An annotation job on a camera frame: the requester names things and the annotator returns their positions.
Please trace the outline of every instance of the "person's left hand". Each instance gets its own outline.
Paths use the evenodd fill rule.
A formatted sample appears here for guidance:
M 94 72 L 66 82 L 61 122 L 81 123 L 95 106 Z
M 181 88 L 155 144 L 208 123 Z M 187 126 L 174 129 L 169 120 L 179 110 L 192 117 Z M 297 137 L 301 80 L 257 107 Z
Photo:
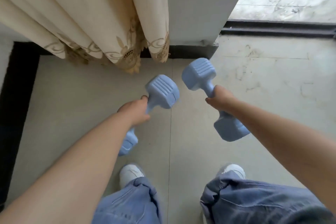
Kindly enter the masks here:
M 117 112 L 127 114 L 132 126 L 135 126 L 150 119 L 150 115 L 146 114 L 147 102 L 148 97 L 142 96 L 141 99 L 125 103 Z

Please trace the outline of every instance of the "jeans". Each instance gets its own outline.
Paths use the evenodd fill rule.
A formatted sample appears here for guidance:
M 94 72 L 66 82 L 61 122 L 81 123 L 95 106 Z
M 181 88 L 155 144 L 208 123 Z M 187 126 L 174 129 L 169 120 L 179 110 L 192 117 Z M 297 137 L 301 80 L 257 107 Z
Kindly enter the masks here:
M 307 189 L 242 180 L 229 171 L 210 181 L 201 196 L 208 224 L 336 223 L 332 213 Z M 155 188 L 145 177 L 104 197 L 93 224 L 161 224 Z

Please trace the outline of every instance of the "curtain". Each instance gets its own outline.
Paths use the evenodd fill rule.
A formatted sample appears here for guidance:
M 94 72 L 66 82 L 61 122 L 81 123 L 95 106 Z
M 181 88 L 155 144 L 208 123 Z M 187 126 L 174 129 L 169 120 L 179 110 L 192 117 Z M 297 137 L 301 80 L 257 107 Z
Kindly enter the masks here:
M 168 0 L 0 0 L 0 22 L 70 61 L 133 73 L 143 48 L 168 58 Z

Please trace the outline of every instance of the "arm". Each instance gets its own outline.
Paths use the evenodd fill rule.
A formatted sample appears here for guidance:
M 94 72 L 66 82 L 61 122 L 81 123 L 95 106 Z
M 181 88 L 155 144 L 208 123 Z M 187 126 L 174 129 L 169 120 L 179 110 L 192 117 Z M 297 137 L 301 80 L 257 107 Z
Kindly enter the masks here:
M 336 142 L 295 121 L 239 101 L 221 86 L 206 102 L 240 120 L 261 144 L 336 215 Z
M 147 100 L 124 104 L 78 140 L 0 214 L 0 223 L 91 223 L 127 131 L 149 119 Z

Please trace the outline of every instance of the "person's left arm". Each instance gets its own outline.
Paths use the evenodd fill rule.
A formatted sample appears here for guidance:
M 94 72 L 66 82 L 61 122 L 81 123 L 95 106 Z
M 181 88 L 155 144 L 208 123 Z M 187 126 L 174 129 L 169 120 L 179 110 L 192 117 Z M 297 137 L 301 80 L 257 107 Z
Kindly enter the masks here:
M 0 223 L 90 223 L 127 131 L 149 119 L 147 100 L 124 104 L 78 140 L 0 214 Z

